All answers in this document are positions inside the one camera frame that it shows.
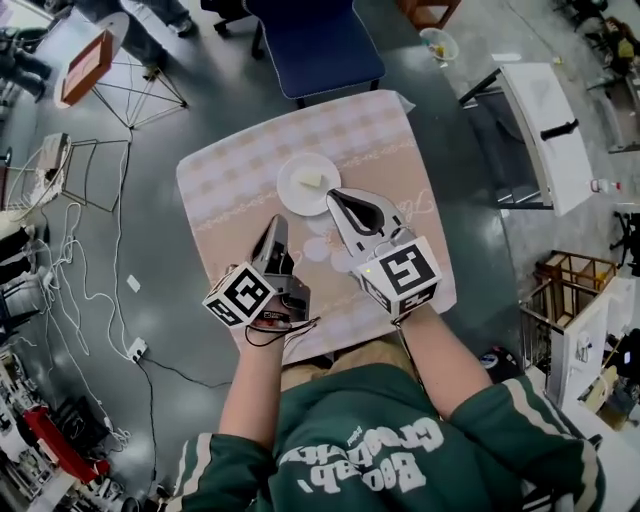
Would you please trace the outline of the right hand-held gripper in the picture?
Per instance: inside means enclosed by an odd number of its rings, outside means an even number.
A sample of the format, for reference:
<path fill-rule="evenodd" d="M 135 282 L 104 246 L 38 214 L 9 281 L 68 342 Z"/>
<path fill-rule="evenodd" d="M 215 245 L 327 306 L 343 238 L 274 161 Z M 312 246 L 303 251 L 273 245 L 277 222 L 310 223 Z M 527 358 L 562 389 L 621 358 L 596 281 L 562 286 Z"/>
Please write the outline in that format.
<path fill-rule="evenodd" d="M 406 316 L 434 297 L 442 280 L 434 253 L 425 237 L 399 220 L 389 199 L 362 189 L 334 188 L 326 204 L 353 258 L 351 275 L 390 317 Z"/>

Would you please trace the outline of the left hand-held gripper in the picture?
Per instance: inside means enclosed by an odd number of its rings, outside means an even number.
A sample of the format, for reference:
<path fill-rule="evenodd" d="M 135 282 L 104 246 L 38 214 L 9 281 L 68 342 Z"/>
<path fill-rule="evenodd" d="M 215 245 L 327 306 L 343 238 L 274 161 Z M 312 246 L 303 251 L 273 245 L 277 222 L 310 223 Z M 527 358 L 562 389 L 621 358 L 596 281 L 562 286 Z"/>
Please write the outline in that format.
<path fill-rule="evenodd" d="M 310 289 L 293 275 L 294 262 L 287 253 L 288 222 L 278 214 L 256 243 L 254 260 L 231 266 L 202 305 L 230 329 L 289 331 L 307 322 Z"/>

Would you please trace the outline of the white round plate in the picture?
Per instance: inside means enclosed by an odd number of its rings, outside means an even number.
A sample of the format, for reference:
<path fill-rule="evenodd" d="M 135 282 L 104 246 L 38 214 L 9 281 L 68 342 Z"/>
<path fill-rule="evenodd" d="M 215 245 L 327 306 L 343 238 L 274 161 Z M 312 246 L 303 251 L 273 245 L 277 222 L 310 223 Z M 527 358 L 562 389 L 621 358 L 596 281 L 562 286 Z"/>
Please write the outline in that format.
<path fill-rule="evenodd" d="M 323 173 L 320 188 L 311 188 L 296 181 L 296 173 L 305 168 Z M 276 189 L 282 204 L 292 213 L 303 217 L 321 215 L 328 210 L 329 190 L 341 187 L 341 175 L 327 157 L 316 153 L 301 153 L 291 157 L 278 173 Z"/>

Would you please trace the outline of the person's left forearm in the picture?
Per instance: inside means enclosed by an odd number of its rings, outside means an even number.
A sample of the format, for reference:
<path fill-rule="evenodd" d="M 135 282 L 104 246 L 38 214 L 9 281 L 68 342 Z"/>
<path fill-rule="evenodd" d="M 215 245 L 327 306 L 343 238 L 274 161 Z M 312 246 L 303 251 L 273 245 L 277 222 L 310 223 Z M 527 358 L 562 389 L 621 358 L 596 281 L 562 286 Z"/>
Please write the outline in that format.
<path fill-rule="evenodd" d="M 249 329 L 229 389 L 218 433 L 273 448 L 281 396 L 285 334 Z"/>

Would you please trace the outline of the person's right forearm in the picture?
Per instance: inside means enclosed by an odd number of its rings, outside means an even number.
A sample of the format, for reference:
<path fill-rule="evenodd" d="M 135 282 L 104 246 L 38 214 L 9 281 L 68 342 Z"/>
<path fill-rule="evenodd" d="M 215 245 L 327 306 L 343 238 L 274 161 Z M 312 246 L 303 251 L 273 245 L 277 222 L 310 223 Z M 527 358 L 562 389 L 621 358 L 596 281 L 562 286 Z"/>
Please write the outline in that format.
<path fill-rule="evenodd" d="M 425 392 L 443 419 L 450 421 L 464 402 L 492 386 L 479 360 L 429 304 L 408 315 L 401 331 Z"/>

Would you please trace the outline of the pink patterned tablecloth table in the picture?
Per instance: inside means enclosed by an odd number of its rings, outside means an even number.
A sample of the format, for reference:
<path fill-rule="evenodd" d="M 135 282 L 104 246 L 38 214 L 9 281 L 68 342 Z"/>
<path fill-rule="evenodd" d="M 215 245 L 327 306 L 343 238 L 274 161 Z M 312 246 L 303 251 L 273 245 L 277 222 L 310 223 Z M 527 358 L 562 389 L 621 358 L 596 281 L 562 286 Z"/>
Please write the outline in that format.
<path fill-rule="evenodd" d="M 287 344 L 285 364 L 392 331 L 384 309 L 351 277 L 351 257 L 331 216 L 300 216 L 282 203 L 278 175 L 294 156 L 320 154 L 335 164 L 343 186 L 391 200 L 415 233 L 427 239 L 442 270 L 432 307 L 443 313 L 456 304 L 445 234 L 410 111 L 397 92 L 365 92 L 252 126 L 178 165 L 188 222 L 211 281 L 247 260 L 273 216 L 286 217 L 294 272 L 311 290 L 310 313 L 318 325 Z"/>

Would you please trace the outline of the person's beige trousers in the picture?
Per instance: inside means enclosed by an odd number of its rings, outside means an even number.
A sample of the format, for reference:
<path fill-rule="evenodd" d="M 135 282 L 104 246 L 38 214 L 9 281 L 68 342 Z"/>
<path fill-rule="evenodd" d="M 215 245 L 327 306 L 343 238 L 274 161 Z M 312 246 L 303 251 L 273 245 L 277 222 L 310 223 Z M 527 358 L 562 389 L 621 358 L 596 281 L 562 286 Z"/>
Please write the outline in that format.
<path fill-rule="evenodd" d="M 284 366 L 281 391 L 342 371 L 375 364 L 399 368 L 415 382 L 418 381 L 406 349 L 392 338 L 383 337 Z"/>

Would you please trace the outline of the blue chair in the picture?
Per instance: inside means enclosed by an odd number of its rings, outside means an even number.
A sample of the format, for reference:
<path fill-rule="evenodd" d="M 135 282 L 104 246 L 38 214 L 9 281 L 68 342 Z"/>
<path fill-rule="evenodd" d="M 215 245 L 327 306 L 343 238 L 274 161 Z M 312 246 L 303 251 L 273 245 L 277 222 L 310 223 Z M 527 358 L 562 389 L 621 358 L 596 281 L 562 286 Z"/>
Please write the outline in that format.
<path fill-rule="evenodd" d="M 386 69 L 354 0 L 243 0 L 258 19 L 252 43 L 269 51 L 283 95 L 297 107 L 318 94 L 369 84 Z"/>

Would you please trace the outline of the black suitcase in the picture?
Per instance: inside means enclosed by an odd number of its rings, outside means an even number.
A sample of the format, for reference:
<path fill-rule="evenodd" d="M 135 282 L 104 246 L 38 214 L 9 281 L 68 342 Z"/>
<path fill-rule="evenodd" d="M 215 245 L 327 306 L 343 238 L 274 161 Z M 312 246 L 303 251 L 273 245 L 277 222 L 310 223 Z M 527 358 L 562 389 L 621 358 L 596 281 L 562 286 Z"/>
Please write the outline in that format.
<path fill-rule="evenodd" d="M 480 363 L 493 384 L 524 375 L 524 370 L 518 363 L 517 358 L 504 347 L 492 347 L 480 357 Z"/>

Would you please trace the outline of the white table with black legs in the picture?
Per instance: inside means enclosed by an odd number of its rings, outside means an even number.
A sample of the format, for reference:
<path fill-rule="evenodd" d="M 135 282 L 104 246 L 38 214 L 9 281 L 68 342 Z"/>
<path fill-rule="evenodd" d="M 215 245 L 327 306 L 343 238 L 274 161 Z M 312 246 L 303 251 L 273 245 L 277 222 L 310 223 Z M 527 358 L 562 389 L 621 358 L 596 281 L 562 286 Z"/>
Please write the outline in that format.
<path fill-rule="evenodd" d="M 580 122 L 570 135 L 540 139 L 542 130 L 578 119 L 550 64 L 504 64 L 458 102 L 472 121 L 500 208 L 563 216 L 593 195 Z"/>

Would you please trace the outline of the white basin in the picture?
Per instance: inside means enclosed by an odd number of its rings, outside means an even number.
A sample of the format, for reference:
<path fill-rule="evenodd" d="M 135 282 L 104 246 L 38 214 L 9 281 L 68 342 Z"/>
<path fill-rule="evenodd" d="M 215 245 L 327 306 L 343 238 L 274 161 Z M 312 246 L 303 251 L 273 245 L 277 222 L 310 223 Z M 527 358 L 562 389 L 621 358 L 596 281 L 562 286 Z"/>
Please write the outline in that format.
<path fill-rule="evenodd" d="M 459 55 L 456 40 L 446 31 L 437 28 L 425 28 L 419 32 L 422 43 L 431 54 L 440 61 L 455 60 Z"/>

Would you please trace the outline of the small beige box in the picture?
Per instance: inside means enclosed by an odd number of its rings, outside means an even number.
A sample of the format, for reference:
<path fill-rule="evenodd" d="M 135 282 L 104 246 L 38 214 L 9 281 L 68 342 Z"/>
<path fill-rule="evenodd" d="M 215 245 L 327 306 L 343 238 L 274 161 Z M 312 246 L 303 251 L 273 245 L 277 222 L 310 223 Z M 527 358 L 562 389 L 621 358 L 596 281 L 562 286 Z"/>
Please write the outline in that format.
<path fill-rule="evenodd" d="M 68 142 L 69 136 L 63 132 L 45 136 L 39 153 L 37 168 L 44 171 L 59 169 Z"/>

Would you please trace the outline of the black office chair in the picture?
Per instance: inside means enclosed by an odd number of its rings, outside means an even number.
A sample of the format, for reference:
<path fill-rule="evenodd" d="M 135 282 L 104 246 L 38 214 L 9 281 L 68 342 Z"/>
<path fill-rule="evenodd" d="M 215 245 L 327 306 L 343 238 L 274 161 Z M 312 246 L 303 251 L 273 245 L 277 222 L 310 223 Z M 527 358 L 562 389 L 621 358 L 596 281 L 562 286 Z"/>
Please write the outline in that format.
<path fill-rule="evenodd" d="M 213 12 L 220 16 L 221 20 L 213 25 L 214 30 L 221 36 L 229 34 L 228 25 L 250 16 L 243 7 L 242 0 L 199 0 L 203 11 Z"/>
<path fill-rule="evenodd" d="M 631 261 L 628 266 L 631 268 L 631 275 L 640 278 L 640 213 L 620 213 L 613 212 L 622 228 L 622 237 L 619 241 L 611 244 L 609 249 L 613 251 L 619 247 L 622 248 L 622 255 L 617 268 L 621 269 L 628 255 L 631 255 Z"/>

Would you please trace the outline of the orange box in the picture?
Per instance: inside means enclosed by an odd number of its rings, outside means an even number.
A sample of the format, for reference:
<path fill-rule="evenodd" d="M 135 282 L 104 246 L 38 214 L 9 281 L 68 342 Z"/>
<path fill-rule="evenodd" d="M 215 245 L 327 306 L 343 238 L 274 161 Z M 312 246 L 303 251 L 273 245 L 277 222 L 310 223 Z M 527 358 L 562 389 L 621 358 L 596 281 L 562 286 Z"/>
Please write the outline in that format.
<path fill-rule="evenodd" d="M 114 37 L 103 30 L 62 71 L 56 99 L 63 106 L 78 103 L 111 69 Z"/>

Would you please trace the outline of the wooden frame rack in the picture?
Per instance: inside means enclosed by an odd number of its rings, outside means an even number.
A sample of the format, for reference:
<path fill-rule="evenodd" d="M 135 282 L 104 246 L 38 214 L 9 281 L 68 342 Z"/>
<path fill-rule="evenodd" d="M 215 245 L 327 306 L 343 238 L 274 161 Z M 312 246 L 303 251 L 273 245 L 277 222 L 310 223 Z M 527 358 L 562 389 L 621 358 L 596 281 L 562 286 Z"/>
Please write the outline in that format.
<path fill-rule="evenodd" d="M 568 326 L 617 275 L 614 262 L 553 250 L 535 263 L 536 286 L 520 301 L 521 310 L 549 326 Z"/>

